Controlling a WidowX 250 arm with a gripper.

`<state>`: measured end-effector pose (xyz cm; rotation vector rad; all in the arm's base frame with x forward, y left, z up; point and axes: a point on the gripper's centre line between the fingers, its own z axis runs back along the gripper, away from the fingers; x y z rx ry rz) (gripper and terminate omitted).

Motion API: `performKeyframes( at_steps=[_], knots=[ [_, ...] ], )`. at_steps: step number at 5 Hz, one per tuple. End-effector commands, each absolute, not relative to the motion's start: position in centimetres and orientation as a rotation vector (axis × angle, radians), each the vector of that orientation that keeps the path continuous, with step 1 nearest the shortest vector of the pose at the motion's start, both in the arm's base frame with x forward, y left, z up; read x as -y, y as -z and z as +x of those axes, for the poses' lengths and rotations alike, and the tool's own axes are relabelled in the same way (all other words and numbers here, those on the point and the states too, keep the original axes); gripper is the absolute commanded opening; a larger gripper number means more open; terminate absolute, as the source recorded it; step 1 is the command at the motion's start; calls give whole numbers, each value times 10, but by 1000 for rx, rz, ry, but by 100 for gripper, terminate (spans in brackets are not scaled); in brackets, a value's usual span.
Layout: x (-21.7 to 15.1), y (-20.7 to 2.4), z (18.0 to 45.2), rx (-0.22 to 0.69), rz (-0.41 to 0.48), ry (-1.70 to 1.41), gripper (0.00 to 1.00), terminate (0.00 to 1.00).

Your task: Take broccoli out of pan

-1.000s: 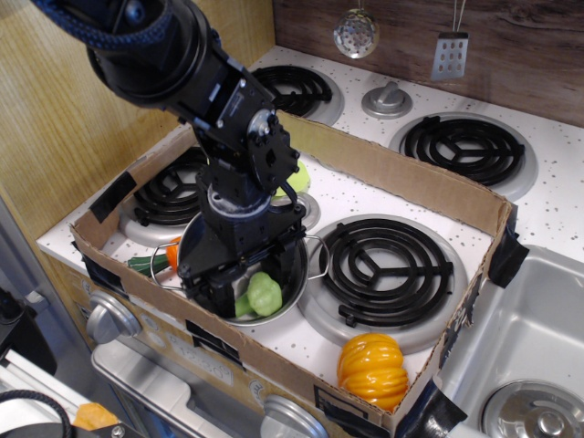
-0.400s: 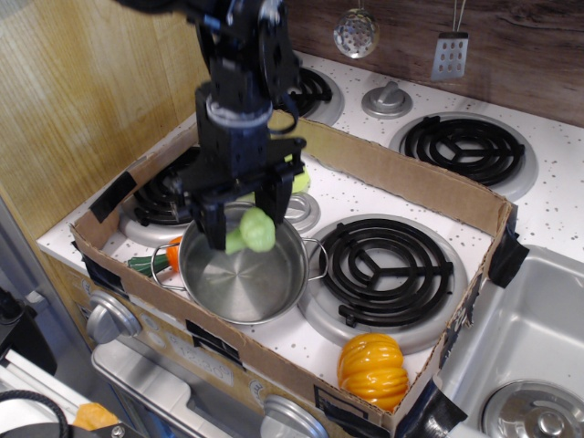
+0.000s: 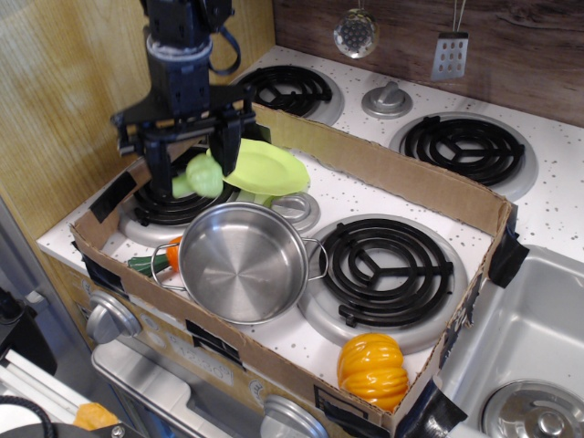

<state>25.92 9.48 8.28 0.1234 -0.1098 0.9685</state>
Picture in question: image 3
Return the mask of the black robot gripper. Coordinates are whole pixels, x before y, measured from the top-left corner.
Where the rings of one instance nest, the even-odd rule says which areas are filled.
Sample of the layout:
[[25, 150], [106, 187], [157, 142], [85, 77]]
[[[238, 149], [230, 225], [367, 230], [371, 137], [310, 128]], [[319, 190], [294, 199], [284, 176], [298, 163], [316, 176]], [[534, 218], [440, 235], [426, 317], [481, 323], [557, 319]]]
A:
[[152, 189], [170, 196], [169, 142], [210, 133], [212, 156], [222, 175], [230, 175], [236, 167], [241, 134], [255, 118], [253, 89], [210, 84], [211, 43], [195, 48], [159, 43], [145, 47], [151, 89], [143, 100], [111, 117], [118, 130], [120, 153], [144, 154]]

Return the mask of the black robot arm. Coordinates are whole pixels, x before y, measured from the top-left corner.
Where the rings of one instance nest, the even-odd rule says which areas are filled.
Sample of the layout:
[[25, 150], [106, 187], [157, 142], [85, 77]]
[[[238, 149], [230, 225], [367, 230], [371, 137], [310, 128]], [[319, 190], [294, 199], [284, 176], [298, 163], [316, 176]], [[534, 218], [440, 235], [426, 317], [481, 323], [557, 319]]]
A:
[[225, 28], [234, 10], [229, 1], [145, 1], [149, 23], [144, 27], [145, 51], [151, 79], [141, 101], [114, 114], [121, 154], [144, 157], [151, 186], [161, 195], [172, 192], [170, 145], [205, 136], [221, 175], [236, 167], [245, 128], [254, 123], [250, 86], [215, 86], [210, 75], [228, 76], [241, 64], [212, 65], [213, 34], [221, 35], [236, 54], [241, 52]]

